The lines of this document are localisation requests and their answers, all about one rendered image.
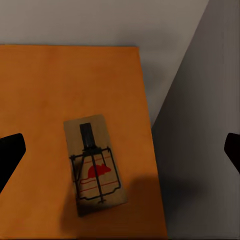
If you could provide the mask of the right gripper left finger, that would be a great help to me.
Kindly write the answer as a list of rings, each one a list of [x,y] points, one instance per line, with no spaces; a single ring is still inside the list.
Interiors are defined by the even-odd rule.
[[[0,193],[26,152],[21,133],[0,138]]]

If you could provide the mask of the mousetrap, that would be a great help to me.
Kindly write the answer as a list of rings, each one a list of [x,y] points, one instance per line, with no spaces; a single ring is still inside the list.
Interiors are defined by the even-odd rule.
[[[79,217],[128,202],[102,113],[63,121]]]

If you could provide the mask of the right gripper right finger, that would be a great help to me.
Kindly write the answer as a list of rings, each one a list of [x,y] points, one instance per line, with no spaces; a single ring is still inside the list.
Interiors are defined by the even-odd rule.
[[[228,133],[224,151],[240,173],[240,135]]]

